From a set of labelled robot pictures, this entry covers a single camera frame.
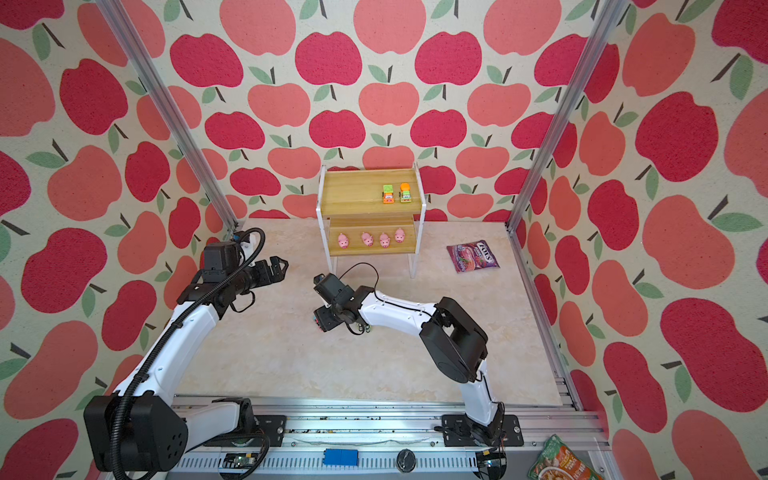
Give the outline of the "pink square toy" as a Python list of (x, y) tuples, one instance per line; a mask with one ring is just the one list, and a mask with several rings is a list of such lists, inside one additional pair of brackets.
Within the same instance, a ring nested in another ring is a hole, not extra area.
[(374, 243), (373, 236), (368, 232), (363, 232), (361, 234), (361, 240), (363, 244), (367, 247), (371, 247)]

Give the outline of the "wooden two-tier shelf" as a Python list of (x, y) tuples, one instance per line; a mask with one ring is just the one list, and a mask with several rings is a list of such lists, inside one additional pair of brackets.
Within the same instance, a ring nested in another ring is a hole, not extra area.
[[(412, 201), (399, 201), (401, 183), (411, 186)], [(382, 186), (391, 184), (394, 204), (382, 203)], [(418, 165), (400, 169), (374, 169), (331, 171), (323, 167), (319, 179), (316, 217), (320, 228), (326, 263), (335, 272), (338, 259), (343, 256), (404, 255), (408, 259), (409, 274), (415, 277), (426, 219), (426, 194)], [(406, 233), (403, 243), (396, 243), (395, 231)], [(367, 247), (361, 234), (368, 232), (374, 243)], [(337, 238), (340, 233), (349, 238), (349, 247), (341, 249)], [(389, 235), (391, 244), (382, 248), (379, 237)]]

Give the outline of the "green toy car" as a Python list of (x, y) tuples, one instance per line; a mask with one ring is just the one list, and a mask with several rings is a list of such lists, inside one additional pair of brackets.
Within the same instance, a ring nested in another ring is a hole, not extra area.
[(394, 204), (394, 189), (391, 184), (385, 184), (382, 186), (382, 203), (383, 204)]

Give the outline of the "orange green toy truck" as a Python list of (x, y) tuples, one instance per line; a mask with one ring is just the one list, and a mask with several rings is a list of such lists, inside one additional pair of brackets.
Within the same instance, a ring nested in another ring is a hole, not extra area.
[(399, 187), (399, 201), (410, 203), (412, 201), (411, 186), (409, 183), (401, 183)]

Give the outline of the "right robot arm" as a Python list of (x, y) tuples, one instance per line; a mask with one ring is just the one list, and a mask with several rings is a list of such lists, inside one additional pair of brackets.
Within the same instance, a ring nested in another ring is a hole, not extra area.
[(324, 302), (314, 311), (322, 331), (344, 324), (355, 335), (386, 327), (420, 338), (437, 369), (459, 385), (465, 413), (456, 434), (477, 445), (501, 445), (505, 406), (493, 398), (488, 381), (488, 336), (456, 300), (411, 302), (374, 287), (352, 289), (334, 274), (320, 274), (313, 282)]

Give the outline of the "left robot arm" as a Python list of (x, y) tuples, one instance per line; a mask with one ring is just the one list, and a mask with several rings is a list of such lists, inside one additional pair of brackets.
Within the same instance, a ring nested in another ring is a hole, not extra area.
[(192, 358), (235, 298), (283, 281), (288, 266), (286, 260), (272, 256), (194, 276), (151, 350), (110, 394), (93, 397), (85, 407), (88, 440), (99, 471), (116, 479), (134, 474), (150, 479), (172, 470), (185, 453), (210, 441), (257, 444), (255, 458), (241, 478), (261, 466), (273, 441), (260, 427), (249, 400), (226, 397), (187, 417), (172, 404)]

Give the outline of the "purple candy bag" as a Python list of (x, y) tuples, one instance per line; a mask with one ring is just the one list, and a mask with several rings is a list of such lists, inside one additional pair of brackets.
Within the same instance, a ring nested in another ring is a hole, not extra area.
[(450, 245), (446, 250), (457, 273), (500, 267), (485, 240)]

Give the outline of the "blue tape block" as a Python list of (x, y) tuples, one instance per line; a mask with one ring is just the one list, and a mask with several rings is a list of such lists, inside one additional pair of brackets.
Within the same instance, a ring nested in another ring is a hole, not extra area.
[(357, 467), (359, 451), (352, 449), (328, 448), (323, 453), (323, 465), (332, 467)]

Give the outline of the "round black knob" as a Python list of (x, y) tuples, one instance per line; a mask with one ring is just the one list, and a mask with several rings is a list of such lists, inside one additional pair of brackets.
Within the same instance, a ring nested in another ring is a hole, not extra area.
[(396, 468), (403, 474), (409, 474), (416, 468), (417, 458), (410, 449), (402, 449), (396, 456)]

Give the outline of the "green snack packet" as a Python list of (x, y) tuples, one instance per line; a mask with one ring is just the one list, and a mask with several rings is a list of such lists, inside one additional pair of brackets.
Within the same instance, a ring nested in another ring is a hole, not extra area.
[(603, 476), (581, 460), (558, 435), (552, 435), (529, 468), (531, 480), (602, 480)]

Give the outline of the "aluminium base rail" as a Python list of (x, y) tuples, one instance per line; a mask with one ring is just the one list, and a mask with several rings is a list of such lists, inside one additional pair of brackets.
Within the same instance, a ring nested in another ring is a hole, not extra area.
[[(197, 414), (226, 397), (179, 396), (173, 409), (182, 417)], [(594, 412), (570, 405), (505, 406), (502, 443), (477, 445), (456, 431), (464, 426), (460, 403), (408, 403), (246, 398), (273, 444), (251, 475), (240, 473), (254, 460), (255, 442), (210, 441), (185, 453), (168, 472), (150, 479), (524, 479), (552, 435), (560, 439), (603, 479), (620, 471), (607, 433)], [(357, 467), (323, 465), (328, 448), (359, 451)], [(412, 450), (416, 468), (396, 468), (402, 449)]]

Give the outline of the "left aluminium frame post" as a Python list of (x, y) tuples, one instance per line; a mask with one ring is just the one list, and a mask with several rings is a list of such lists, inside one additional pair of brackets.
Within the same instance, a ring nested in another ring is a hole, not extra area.
[(233, 233), (239, 226), (234, 211), (222, 192), (206, 157), (194, 140), (180, 108), (155, 68), (153, 59), (144, 46), (138, 30), (131, 22), (127, 10), (121, 1), (99, 0), (96, 4), (222, 220), (225, 231), (229, 234)]

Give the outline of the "aluminium frame post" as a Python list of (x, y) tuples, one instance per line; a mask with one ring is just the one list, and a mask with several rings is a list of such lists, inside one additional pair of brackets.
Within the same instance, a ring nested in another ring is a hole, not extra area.
[(616, 28), (616, 24), (620, 21), (622, 12), (629, 6), (630, 1), (610, 0), (602, 1), (601, 4), (604, 8), (597, 15), (573, 75), (566, 85), (562, 99), (558, 103), (557, 110), (543, 139), (542, 146), (535, 153), (522, 190), (515, 199), (514, 208), (506, 224), (507, 233), (510, 238), (514, 236), (517, 225), (525, 213), (525, 209), (530, 205), (545, 167), (553, 158), (554, 150), (563, 136), (572, 112), (576, 110), (581, 100), (586, 99), (586, 85)]
[(234, 211), (222, 192), (206, 157), (194, 140), (180, 108), (155, 68), (153, 59), (144, 46), (138, 30), (131, 22), (127, 10), (121, 1), (99, 0), (96, 4), (222, 220), (225, 231), (229, 234), (233, 233), (239, 226)]

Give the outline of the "right aluminium frame post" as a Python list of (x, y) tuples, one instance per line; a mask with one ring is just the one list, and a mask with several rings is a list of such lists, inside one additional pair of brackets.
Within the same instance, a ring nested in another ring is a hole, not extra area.
[(620, 21), (622, 12), (629, 6), (630, 1), (610, 0), (602, 1), (601, 4), (604, 8), (597, 15), (573, 75), (566, 85), (562, 99), (558, 103), (557, 110), (543, 139), (542, 146), (535, 153), (522, 190), (515, 199), (514, 208), (506, 224), (507, 233), (510, 238), (514, 236), (517, 225), (525, 213), (525, 209), (530, 205), (545, 167), (553, 158), (554, 150), (563, 136), (572, 112), (576, 110), (581, 100), (586, 99), (586, 85), (616, 28), (616, 24)]

